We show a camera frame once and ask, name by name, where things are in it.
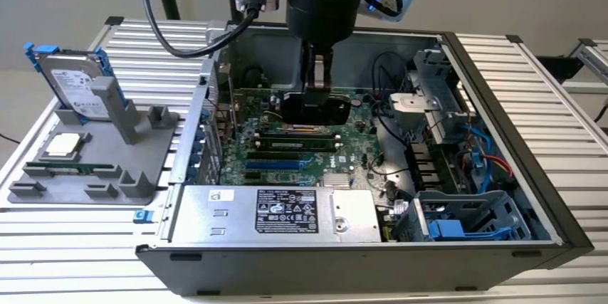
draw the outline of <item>blue latch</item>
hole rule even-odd
[[[428,233],[436,241],[500,241],[508,239],[511,227],[502,227],[495,231],[466,233],[459,220],[435,220],[428,225]]]
[[[58,46],[43,45],[35,48],[35,53],[56,53],[59,51]]]
[[[471,151],[471,160],[474,161],[475,169],[484,168],[484,163],[482,161],[482,151],[479,150],[479,147],[474,147]]]
[[[151,210],[136,210],[134,215],[135,224],[152,224],[154,211]]]

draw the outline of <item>white wall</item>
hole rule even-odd
[[[228,0],[179,0],[184,19],[228,19]],[[154,0],[156,13],[162,7]],[[86,48],[110,15],[143,18],[140,0],[0,0],[0,68],[28,68],[26,41]],[[283,21],[283,10],[266,14]],[[564,53],[579,37],[608,37],[607,0],[415,0],[402,23],[360,26],[519,34],[536,53]]]
[[[142,0],[0,0],[0,69],[32,68],[28,41],[86,49],[108,16],[143,17]]]

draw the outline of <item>capacitor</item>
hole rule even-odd
[[[362,104],[363,104],[363,101],[360,101],[360,99],[352,99],[352,100],[351,100],[351,106],[352,106],[352,107],[360,108],[360,107],[362,107]]]

